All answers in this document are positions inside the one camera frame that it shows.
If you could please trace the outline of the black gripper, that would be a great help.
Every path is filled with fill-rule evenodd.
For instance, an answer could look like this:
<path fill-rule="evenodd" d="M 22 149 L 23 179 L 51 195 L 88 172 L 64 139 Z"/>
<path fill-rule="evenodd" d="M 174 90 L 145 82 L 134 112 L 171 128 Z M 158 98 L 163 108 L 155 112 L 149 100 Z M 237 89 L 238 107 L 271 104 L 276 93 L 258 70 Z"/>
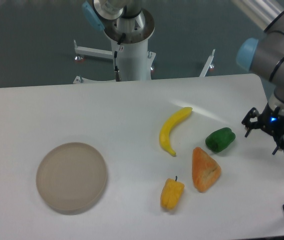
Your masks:
<path fill-rule="evenodd" d="M 276 148 L 272 152 L 273 155 L 277 151 L 284 151 L 284 116 L 279 115 L 276 110 L 272 110 L 267 104 L 260 114 L 259 111 L 253 107 L 251 108 L 242 120 L 242 124 L 245 126 L 245 137 L 251 133 L 252 130 L 262 129 L 262 131 L 273 136 L 276 143 Z"/>

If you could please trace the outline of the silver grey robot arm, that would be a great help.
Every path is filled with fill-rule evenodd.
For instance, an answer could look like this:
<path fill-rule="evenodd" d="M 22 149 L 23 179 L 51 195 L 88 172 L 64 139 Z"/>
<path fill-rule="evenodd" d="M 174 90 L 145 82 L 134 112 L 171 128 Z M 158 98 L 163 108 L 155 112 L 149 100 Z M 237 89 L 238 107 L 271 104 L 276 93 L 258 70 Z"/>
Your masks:
<path fill-rule="evenodd" d="M 284 150 L 284 8 L 275 0 L 236 0 L 234 4 L 266 34 L 250 38 L 240 47 L 236 62 L 275 85 L 263 112 L 252 108 L 242 120 L 246 131 L 260 129 L 271 135 L 276 150 Z M 111 41 L 111 51 L 76 46 L 82 56 L 113 61 L 115 79 L 143 81 L 151 78 L 155 54 L 148 51 L 154 32 L 152 15 L 139 0 L 87 0 L 82 11 L 92 27 Z"/>

